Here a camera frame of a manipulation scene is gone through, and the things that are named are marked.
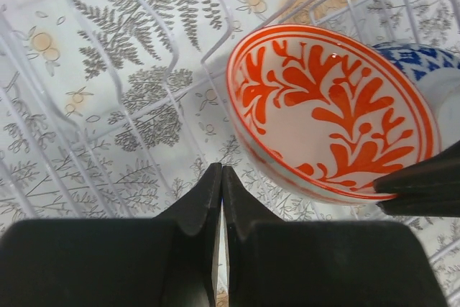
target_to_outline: wire rack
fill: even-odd
[[[369,2],[373,2],[374,4],[385,4],[385,0],[346,0],[346,6],[318,18],[315,15],[315,10],[323,6],[327,1],[328,0],[305,0],[302,4],[299,4],[298,2],[296,3],[296,0],[287,0],[277,11],[274,11],[268,17],[263,16],[261,18],[262,21],[258,25],[255,25],[253,29],[259,29],[268,24],[289,21],[301,11],[308,9],[310,17],[309,22],[318,26],[334,23],[334,20],[337,18],[347,16],[349,28],[351,28],[349,30],[353,32],[352,36],[355,36],[358,40],[367,44],[373,43],[368,40],[369,30],[380,31],[382,36],[388,41],[401,39],[399,33],[395,31],[392,25],[395,20],[395,14],[392,12],[392,9],[387,6],[381,6],[378,11],[379,25],[370,28],[362,25],[362,6]],[[70,210],[70,212],[64,214],[59,213],[57,216],[87,217],[96,215],[105,217],[133,217],[137,215],[135,212],[137,206],[133,206],[130,200],[123,195],[123,191],[120,191],[118,187],[120,180],[115,179],[114,175],[108,171],[108,161],[101,159],[98,152],[99,147],[95,146],[94,143],[101,143],[101,141],[104,141],[104,138],[110,137],[120,129],[128,128],[132,140],[137,143],[137,147],[139,148],[135,150],[135,152],[136,155],[139,155],[141,158],[136,162],[141,166],[148,164],[149,169],[152,170],[152,174],[157,177],[157,184],[160,186],[159,189],[170,196],[174,194],[173,191],[177,190],[178,181],[171,181],[167,172],[174,169],[175,162],[180,160],[180,156],[175,156],[173,152],[177,152],[178,150],[181,151],[182,149],[169,149],[169,153],[172,156],[170,158],[172,163],[169,166],[168,164],[160,163],[159,161],[163,162],[164,156],[169,154],[158,154],[155,152],[154,148],[152,149],[152,145],[149,145],[145,138],[145,133],[142,131],[142,128],[139,127],[138,119],[161,109],[165,105],[172,107],[177,114],[179,122],[182,124],[180,134],[184,138],[183,143],[185,144],[183,144],[183,149],[192,153],[191,155],[195,159],[194,162],[199,162],[201,166],[206,167],[212,161],[212,156],[209,155],[207,150],[203,149],[203,143],[191,124],[191,117],[184,110],[180,100],[187,94],[195,93],[198,95],[199,91],[207,90],[214,95],[210,102],[218,104],[220,107],[219,111],[223,113],[224,116],[228,116],[226,109],[226,94],[223,88],[221,88],[224,79],[224,64],[216,63],[217,60],[225,61],[226,59],[226,54],[222,54],[222,52],[225,51],[223,47],[226,47],[226,45],[231,47],[235,43],[232,43],[232,39],[235,33],[236,21],[234,20],[234,11],[228,5],[228,0],[212,0],[211,3],[218,6],[223,12],[223,29],[219,31],[220,37],[215,36],[212,45],[201,53],[196,71],[193,71],[200,77],[194,78],[192,83],[182,88],[174,88],[170,82],[170,76],[174,73],[180,57],[185,54],[181,52],[183,46],[182,40],[184,39],[180,36],[178,37],[177,33],[171,30],[170,23],[168,22],[169,17],[165,16],[165,11],[162,11],[162,7],[159,6],[161,4],[155,4],[152,0],[132,0],[132,2],[140,6],[146,14],[154,19],[157,28],[156,32],[160,32],[162,35],[161,38],[165,42],[168,42],[167,50],[169,50],[169,52],[167,52],[169,54],[167,58],[169,62],[165,69],[161,71],[162,76],[159,79],[159,86],[164,91],[163,96],[155,101],[149,102],[141,109],[135,110],[127,106],[124,98],[124,77],[121,75],[119,67],[114,64],[113,57],[104,50],[104,38],[98,36],[93,31],[91,23],[88,21],[87,17],[82,14],[82,10],[78,8],[78,3],[75,0],[62,0],[59,5],[69,8],[73,16],[72,20],[85,35],[85,39],[91,44],[94,52],[100,57],[100,64],[106,67],[106,80],[104,83],[110,85],[114,90],[117,107],[116,113],[118,116],[117,121],[113,126],[98,128],[97,131],[88,131],[88,127],[86,127],[85,124],[75,120],[75,117],[69,116],[69,113],[63,111],[63,108],[58,104],[56,98],[50,91],[50,84],[45,82],[42,72],[30,59],[30,56],[28,56],[29,53],[24,50],[23,42],[21,42],[20,38],[18,39],[18,31],[14,30],[14,23],[8,19],[5,12],[0,12],[0,51],[2,52],[2,59],[7,59],[9,63],[14,66],[16,70],[14,77],[17,80],[21,80],[27,87],[29,97],[36,102],[37,108],[43,113],[50,127],[53,129],[55,133],[54,140],[59,143],[61,152],[65,152],[66,160],[72,162],[71,164],[75,168],[75,171],[78,172],[74,177],[81,180],[81,183],[86,184],[86,196],[95,198],[98,205],[98,212],[92,214],[88,213],[84,207],[82,207],[83,202],[81,196],[75,195],[73,187],[68,183],[69,175],[64,175],[63,178],[62,172],[59,171],[58,161],[50,157],[46,150],[44,150],[43,143],[40,141],[42,138],[40,136],[37,138],[36,133],[28,126],[27,121],[29,121],[29,118],[24,118],[25,110],[18,102],[18,98],[13,97],[10,93],[10,90],[14,86],[13,83],[10,83],[0,88],[2,111],[5,110],[7,116],[13,118],[14,122],[17,124],[17,133],[20,139],[24,140],[27,144],[29,150],[27,154],[32,155],[43,164],[44,169],[46,169],[46,181],[54,183],[55,192],[59,193],[59,198],[63,200],[63,203],[60,205],[65,204]],[[401,2],[405,11],[405,18],[411,28],[405,39],[422,42],[423,38],[420,37],[416,25],[413,4],[410,0],[401,0]],[[453,0],[451,5],[455,15],[454,19],[456,25],[460,27],[460,12],[456,0]],[[205,130],[209,132],[206,123],[203,126]],[[119,155],[115,160],[123,162],[124,157]],[[8,155],[2,152],[0,176],[3,178],[1,188],[4,194],[8,196],[9,201],[17,205],[17,208],[21,211],[21,215],[28,218],[46,216],[40,210],[37,210],[35,203],[31,202],[31,191],[26,191],[26,186],[19,181],[20,179],[18,179],[17,174],[15,174],[15,169],[17,167],[14,167],[12,163]],[[24,167],[19,163],[19,169],[25,169]],[[259,193],[252,192],[273,211],[280,213],[279,204],[275,200],[272,187],[269,185],[269,180],[261,176],[256,170],[252,170],[252,172],[257,181],[259,181]],[[105,189],[100,188],[101,181]],[[312,219],[325,218],[325,212],[323,211],[325,206],[323,204],[314,203],[312,201],[306,203],[308,203],[311,209],[310,213],[312,214]],[[328,207],[329,209],[341,209],[341,213],[344,214],[344,207],[342,206]],[[358,215],[357,209],[354,207],[350,207],[347,210],[349,210],[349,215],[357,220],[390,219],[390,217],[382,214],[377,208],[370,207],[369,210],[371,211],[369,211],[367,217]],[[17,219],[13,217],[5,221],[4,224],[7,226],[8,223]],[[404,218],[403,221],[406,224],[412,224],[416,221],[416,218]],[[458,252],[458,246],[460,246],[460,239],[453,239],[450,243],[435,251],[429,258],[432,265],[435,265],[443,257]],[[460,288],[451,289],[451,291],[447,292],[447,295],[449,303],[452,305],[456,304],[457,300],[460,298]]]

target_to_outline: orange floral pattern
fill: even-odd
[[[268,50],[282,58],[282,72],[278,71],[278,75],[274,70],[264,71]],[[321,101],[324,106],[315,106],[311,116],[320,122],[333,123],[340,129],[329,135],[332,139],[329,149],[336,167],[328,168],[322,163],[317,163],[316,168],[309,163],[297,167],[306,175],[314,175],[315,180],[356,191],[370,183],[359,185],[347,176],[353,173],[391,173],[403,168],[397,161],[414,151],[410,142],[400,143],[412,137],[414,131],[404,129],[407,127],[405,117],[394,117],[393,97],[377,95],[384,82],[381,77],[372,75],[372,70],[363,66],[361,60],[351,62],[347,54],[334,53],[325,57],[321,45],[307,47],[307,43],[300,41],[297,47],[296,44],[288,47],[287,40],[272,40],[257,50],[255,58],[248,53],[244,62],[245,68],[240,67],[244,80],[236,88],[236,97],[246,109],[245,119],[259,134],[266,134],[264,125],[269,102],[280,109]],[[323,81],[326,76],[331,76],[333,68],[337,78],[325,85]],[[352,82],[351,77],[354,75],[356,79],[357,74],[359,80]],[[362,122],[363,116],[378,111],[383,112],[381,124]],[[400,135],[397,139],[390,139],[389,133],[395,129]]]

